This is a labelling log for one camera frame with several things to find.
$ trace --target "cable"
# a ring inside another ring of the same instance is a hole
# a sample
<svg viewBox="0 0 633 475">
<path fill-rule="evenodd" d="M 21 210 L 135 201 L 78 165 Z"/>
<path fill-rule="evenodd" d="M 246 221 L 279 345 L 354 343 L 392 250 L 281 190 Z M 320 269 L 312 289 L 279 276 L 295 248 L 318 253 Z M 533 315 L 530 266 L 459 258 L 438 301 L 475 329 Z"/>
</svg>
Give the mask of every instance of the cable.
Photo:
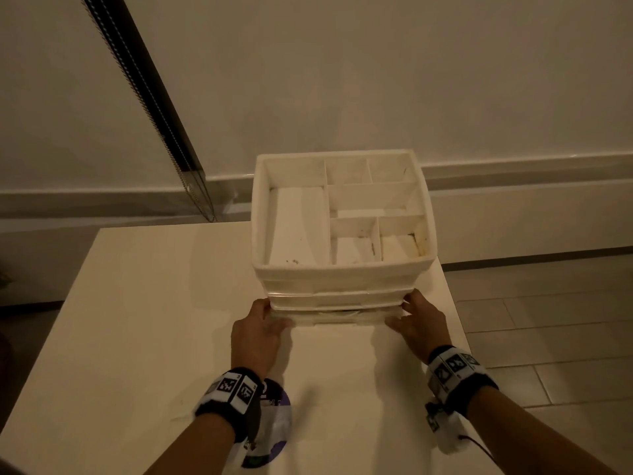
<svg viewBox="0 0 633 475">
<path fill-rule="evenodd" d="M 486 450 L 486 449 L 484 448 L 484 446 L 483 446 L 481 443 L 479 443 L 477 440 L 475 440 L 475 439 L 474 439 L 474 438 L 472 438 L 472 437 L 469 437 L 468 435 L 458 435 L 458 437 L 457 437 L 457 438 L 459 438 L 460 440 L 470 440 L 472 443 L 474 443 L 474 444 L 475 444 L 475 445 L 477 445 L 479 448 L 481 448 L 481 449 L 482 449 L 482 451 L 483 451 L 486 455 L 488 455 L 488 457 L 489 457 L 489 458 L 493 461 L 493 463 L 494 463 L 495 465 L 499 466 L 499 464 L 496 462 L 495 458 L 494 458 L 494 457 L 490 454 L 490 452 L 488 452 L 488 450 Z"/>
</svg>

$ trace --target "white table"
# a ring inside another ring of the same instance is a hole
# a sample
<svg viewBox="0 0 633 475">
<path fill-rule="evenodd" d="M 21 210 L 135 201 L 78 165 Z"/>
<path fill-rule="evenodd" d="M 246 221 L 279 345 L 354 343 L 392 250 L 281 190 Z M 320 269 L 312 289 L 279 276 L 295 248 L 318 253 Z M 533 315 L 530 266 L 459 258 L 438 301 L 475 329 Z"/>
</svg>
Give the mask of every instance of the white table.
<svg viewBox="0 0 633 475">
<path fill-rule="evenodd" d="M 229 367 L 234 320 L 262 297 L 250 224 L 99 232 L 0 436 L 28 474 L 140 474 Z M 467 340 L 439 262 L 417 287 Z M 384 326 L 296 327 L 271 378 L 293 435 L 274 474 L 492 473 L 475 447 L 434 448 L 421 365 Z"/>
</svg>

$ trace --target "circular label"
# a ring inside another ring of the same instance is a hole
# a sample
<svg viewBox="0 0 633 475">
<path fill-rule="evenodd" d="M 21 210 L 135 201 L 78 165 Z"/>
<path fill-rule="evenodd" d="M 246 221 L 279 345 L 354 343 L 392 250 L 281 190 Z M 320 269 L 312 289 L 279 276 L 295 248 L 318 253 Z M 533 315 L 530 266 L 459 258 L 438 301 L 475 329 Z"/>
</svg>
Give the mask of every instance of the circular label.
<svg viewBox="0 0 633 475">
<path fill-rule="evenodd" d="M 259 468 L 271 463 L 286 446 L 292 427 L 290 399 L 281 385 L 264 380 L 264 391 L 259 400 L 261 422 L 255 442 L 251 443 L 242 468 Z"/>
</svg>

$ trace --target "forearm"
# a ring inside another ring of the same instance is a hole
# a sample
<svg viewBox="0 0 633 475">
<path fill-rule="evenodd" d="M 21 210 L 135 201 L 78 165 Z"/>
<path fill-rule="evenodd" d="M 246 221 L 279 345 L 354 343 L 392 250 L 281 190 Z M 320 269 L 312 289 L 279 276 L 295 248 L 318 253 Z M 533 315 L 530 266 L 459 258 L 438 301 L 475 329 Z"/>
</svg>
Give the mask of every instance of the forearm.
<svg viewBox="0 0 633 475">
<path fill-rule="evenodd" d="M 615 473 L 492 387 L 473 395 L 468 419 L 506 475 Z"/>
<path fill-rule="evenodd" d="M 234 440 L 233 428 L 221 416 L 200 415 L 147 470 L 146 475 L 220 475 Z"/>
</svg>

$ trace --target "wrist strap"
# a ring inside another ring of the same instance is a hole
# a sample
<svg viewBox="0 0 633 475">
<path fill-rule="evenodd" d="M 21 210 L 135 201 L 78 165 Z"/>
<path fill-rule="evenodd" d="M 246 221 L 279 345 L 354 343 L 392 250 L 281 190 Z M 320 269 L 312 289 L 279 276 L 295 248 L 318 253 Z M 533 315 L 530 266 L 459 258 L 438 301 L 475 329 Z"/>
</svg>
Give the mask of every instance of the wrist strap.
<svg viewBox="0 0 633 475">
<path fill-rule="evenodd" d="M 454 346 L 431 353 L 427 382 L 436 398 L 446 407 L 447 413 L 466 416 L 472 396 L 482 387 L 499 387 L 488 376 L 486 369 L 469 352 Z"/>
<path fill-rule="evenodd" d="M 263 383 L 248 368 L 232 368 L 211 383 L 196 407 L 194 414 L 217 414 L 235 431 L 235 443 L 248 438 L 254 441 L 259 430 L 261 405 L 259 397 Z"/>
</svg>

